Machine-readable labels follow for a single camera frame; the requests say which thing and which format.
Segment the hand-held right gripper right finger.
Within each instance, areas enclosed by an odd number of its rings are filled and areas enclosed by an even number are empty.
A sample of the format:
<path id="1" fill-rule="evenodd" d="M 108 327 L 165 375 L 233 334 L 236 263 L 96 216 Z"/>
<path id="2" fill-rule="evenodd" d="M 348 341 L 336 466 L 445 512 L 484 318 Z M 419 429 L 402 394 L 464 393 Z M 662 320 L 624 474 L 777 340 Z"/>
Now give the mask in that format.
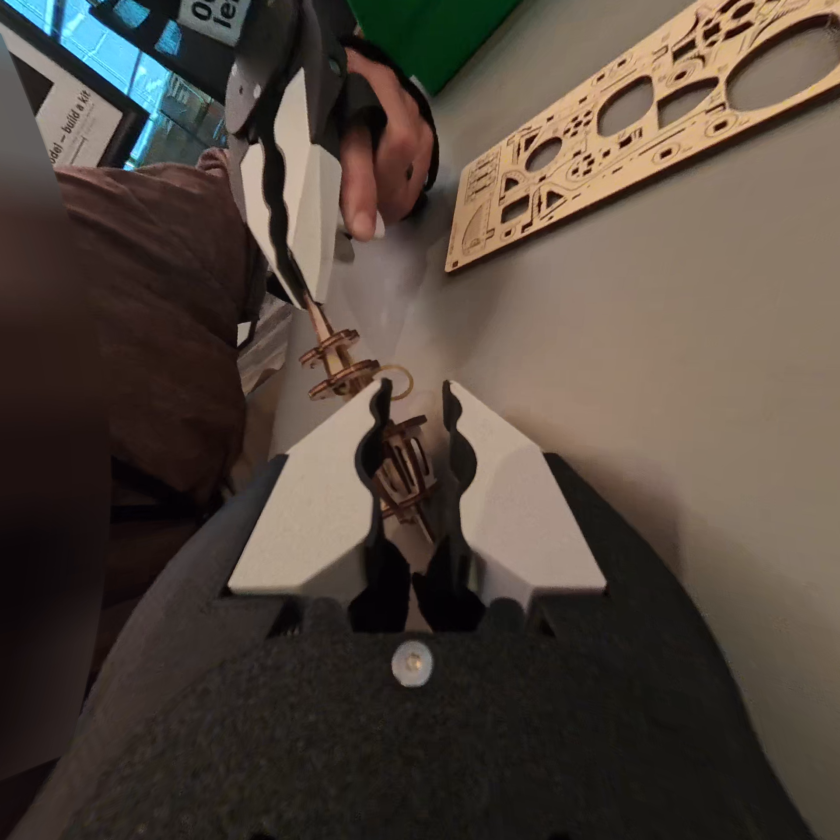
<path id="1" fill-rule="evenodd" d="M 602 595 L 604 573 L 540 446 L 455 381 L 443 419 L 444 530 L 413 576 L 425 623 L 475 629 L 499 600 L 528 615 L 545 596 Z"/>

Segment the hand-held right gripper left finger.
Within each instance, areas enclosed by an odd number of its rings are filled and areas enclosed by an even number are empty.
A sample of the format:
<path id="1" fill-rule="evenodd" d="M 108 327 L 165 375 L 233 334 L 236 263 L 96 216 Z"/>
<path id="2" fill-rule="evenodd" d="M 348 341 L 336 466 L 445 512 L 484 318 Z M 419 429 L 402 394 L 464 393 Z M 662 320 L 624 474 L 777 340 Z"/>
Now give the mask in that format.
<path id="1" fill-rule="evenodd" d="M 404 629 L 411 573 L 374 478 L 392 383 L 374 380 L 294 444 L 231 573 L 235 595 L 332 599 L 354 629 Z"/>

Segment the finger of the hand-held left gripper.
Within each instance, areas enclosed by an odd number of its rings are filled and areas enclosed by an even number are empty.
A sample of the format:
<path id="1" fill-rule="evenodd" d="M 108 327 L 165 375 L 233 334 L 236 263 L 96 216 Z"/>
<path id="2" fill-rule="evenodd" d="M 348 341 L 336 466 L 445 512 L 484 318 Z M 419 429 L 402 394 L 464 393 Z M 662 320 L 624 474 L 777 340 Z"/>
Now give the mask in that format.
<path id="1" fill-rule="evenodd" d="M 247 148 L 238 173 L 248 229 L 281 288 L 294 307 L 312 304 L 312 247 L 286 199 L 287 167 L 275 141 Z"/>
<path id="2" fill-rule="evenodd" d="M 280 282 L 291 298 L 325 298 L 340 216 L 340 161 L 310 137 L 307 76 L 299 69 L 283 92 L 272 123 L 283 166 L 281 198 L 287 231 L 276 247 L 289 267 Z"/>

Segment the wooden gear model assembly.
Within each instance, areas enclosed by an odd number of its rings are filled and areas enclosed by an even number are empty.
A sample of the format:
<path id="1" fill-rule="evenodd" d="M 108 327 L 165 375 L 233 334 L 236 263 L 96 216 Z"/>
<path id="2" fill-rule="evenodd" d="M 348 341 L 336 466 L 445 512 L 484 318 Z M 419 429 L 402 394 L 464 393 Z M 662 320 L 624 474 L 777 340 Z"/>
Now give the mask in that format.
<path id="1" fill-rule="evenodd" d="M 317 344 L 299 361 L 304 367 L 321 366 L 325 378 L 309 391 L 312 401 L 336 396 L 345 402 L 357 396 L 384 373 L 398 373 L 406 378 L 406 389 L 392 397 L 398 402 L 410 395 L 414 380 L 410 372 L 398 364 L 382 365 L 376 360 L 357 361 L 351 349 L 360 335 L 356 330 L 336 330 L 321 306 L 310 297 L 304 308 L 317 337 Z M 425 503 L 433 498 L 437 479 L 425 450 L 422 429 L 425 415 L 412 416 L 400 422 L 388 421 L 382 434 L 382 465 L 373 478 L 383 518 L 419 528 L 430 543 L 436 540 L 434 529 L 425 511 Z"/>

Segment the laser-cut wooden parts sheet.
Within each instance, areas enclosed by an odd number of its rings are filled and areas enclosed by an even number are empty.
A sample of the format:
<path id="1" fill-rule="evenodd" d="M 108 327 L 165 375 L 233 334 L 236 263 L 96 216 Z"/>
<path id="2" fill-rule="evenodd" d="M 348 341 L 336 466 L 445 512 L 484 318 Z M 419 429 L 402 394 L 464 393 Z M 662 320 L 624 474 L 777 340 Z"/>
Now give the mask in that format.
<path id="1" fill-rule="evenodd" d="M 467 164 L 447 273 L 838 92 L 838 65 L 746 108 L 732 84 L 788 37 L 837 35 L 838 2 L 694 2 Z"/>

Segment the person's left hand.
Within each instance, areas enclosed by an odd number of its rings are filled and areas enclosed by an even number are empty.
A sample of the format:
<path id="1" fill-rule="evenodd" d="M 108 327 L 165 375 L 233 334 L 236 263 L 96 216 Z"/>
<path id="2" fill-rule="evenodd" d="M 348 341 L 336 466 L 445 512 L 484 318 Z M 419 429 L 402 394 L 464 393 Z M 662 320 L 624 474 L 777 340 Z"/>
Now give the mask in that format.
<path id="1" fill-rule="evenodd" d="M 349 72 L 367 80 L 382 105 L 386 124 L 377 149 L 363 125 L 351 128 L 340 145 L 340 211 L 350 236 L 362 243 L 384 226 L 408 216 L 424 191 L 434 138 L 417 102 L 393 69 L 345 48 Z"/>

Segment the green plastic bin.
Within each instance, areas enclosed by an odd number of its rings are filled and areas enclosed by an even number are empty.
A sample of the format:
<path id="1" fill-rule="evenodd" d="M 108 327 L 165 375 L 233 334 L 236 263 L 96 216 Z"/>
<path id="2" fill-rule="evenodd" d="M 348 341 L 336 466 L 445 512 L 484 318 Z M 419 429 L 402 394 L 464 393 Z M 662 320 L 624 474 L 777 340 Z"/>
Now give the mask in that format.
<path id="1" fill-rule="evenodd" d="M 349 1 L 365 40 L 425 91 L 452 81 L 519 1 Z"/>

